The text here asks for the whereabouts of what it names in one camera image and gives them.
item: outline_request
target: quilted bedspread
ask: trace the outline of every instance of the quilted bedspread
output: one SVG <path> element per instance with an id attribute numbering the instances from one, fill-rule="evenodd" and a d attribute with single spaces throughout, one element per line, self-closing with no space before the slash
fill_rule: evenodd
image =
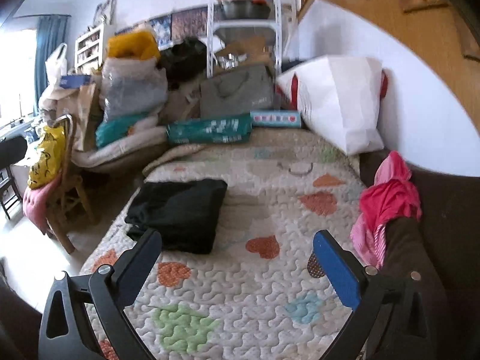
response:
<path id="1" fill-rule="evenodd" d="M 247 144 L 207 146 L 158 166 L 147 181 L 203 178 L 228 184 L 213 251 L 162 252 L 124 310 L 138 335 L 157 359 L 320 358 L 351 309 L 312 240 L 327 229 L 355 253 L 349 235 L 363 184 L 349 159 L 308 131 L 256 128 Z M 128 205 L 81 274 L 134 246 L 125 235 Z M 92 305 L 88 313 L 114 358 Z"/>

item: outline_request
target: teal package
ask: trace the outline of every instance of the teal package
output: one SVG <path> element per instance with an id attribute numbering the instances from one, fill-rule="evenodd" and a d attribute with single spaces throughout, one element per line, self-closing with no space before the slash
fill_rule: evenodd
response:
<path id="1" fill-rule="evenodd" d="M 170 143 L 242 143 L 250 138 L 250 114 L 192 119 L 166 126 Z"/>

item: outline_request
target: heart pattern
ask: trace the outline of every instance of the heart pattern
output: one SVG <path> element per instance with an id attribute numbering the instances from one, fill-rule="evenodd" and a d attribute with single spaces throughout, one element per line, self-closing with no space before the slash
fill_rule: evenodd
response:
<path id="1" fill-rule="evenodd" d="M 325 276 L 325 272 L 323 271 L 320 264 L 318 264 L 317 256 L 315 256 L 315 253 L 312 253 L 310 255 L 310 258 L 308 259 L 307 271 L 310 276 L 315 279 L 320 279 Z"/>
<path id="2" fill-rule="evenodd" d="M 99 257 L 92 267 L 92 273 L 95 272 L 100 266 L 104 264 L 113 265 L 118 260 L 117 254 L 114 249 L 110 249 L 103 256 Z"/>
<path id="3" fill-rule="evenodd" d="M 317 215 L 330 215 L 337 210 L 337 199 L 330 192 L 320 191 L 301 196 L 298 200 Z"/>
<path id="4" fill-rule="evenodd" d="M 274 259 L 280 254 L 280 245 L 275 235 L 253 238 L 245 244 L 245 248 L 250 253 L 260 254 L 260 257 L 266 260 Z"/>
<path id="5" fill-rule="evenodd" d="M 105 357 L 107 360 L 119 360 L 109 340 L 105 339 L 100 341 L 99 344 L 100 349 L 102 349 L 103 352 L 103 357 Z"/>
<path id="6" fill-rule="evenodd" d="M 188 279 L 191 269 L 180 262 L 161 262 L 158 264 L 157 279 L 165 287 L 174 287 L 183 279 Z"/>
<path id="7" fill-rule="evenodd" d="M 345 184 L 345 181 L 342 181 L 331 174 L 325 174 L 320 176 L 313 182 L 313 186 L 318 187 L 336 187 L 338 185 Z"/>

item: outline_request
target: wooden chair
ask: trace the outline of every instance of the wooden chair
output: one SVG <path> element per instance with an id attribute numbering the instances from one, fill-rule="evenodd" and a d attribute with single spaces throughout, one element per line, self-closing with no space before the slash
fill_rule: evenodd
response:
<path id="1" fill-rule="evenodd" d="M 95 224 L 97 220 L 93 214 L 85 189 L 83 188 L 82 177 L 71 174 L 69 169 L 76 129 L 75 120 L 71 115 L 63 115 L 49 123 L 50 127 L 58 127 L 60 125 L 63 125 L 65 130 L 66 145 L 62 163 L 61 182 L 46 201 L 46 218 L 49 221 L 50 228 L 55 237 L 57 237 L 67 253 L 71 254 L 75 250 L 75 247 L 70 242 L 66 231 L 62 229 L 59 218 L 66 219 L 66 213 L 81 203 L 90 222 Z M 77 196 L 69 194 L 72 190 L 76 190 Z"/>
<path id="2" fill-rule="evenodd" d="M 27 141 L 22 136 L 0 140 L 0 205 L 7 219 L 10 220 L 8 210 L 17 202 L 22 202 L 22 195 L 17 188 L 10 165 L 20 161 L 27 151 Z M 11 188 L 13 195 L 3 201 L 3 194 Z"/>

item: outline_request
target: brown sofa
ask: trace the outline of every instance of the brown sofa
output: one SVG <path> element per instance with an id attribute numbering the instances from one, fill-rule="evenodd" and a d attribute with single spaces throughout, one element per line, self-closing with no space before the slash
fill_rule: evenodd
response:
<path id="1" fill-rule="evenodd" d="M 360 156 L 366 186 L 373 185 L 387 156 L 387 150 Z M 480 359 L 480 178 L 410 168 L 423 216 L 420 223 L 402 219 L 387 225 L 382 272 L 403 277 L 412 270 L 422 274 L 439 359 Z"/>

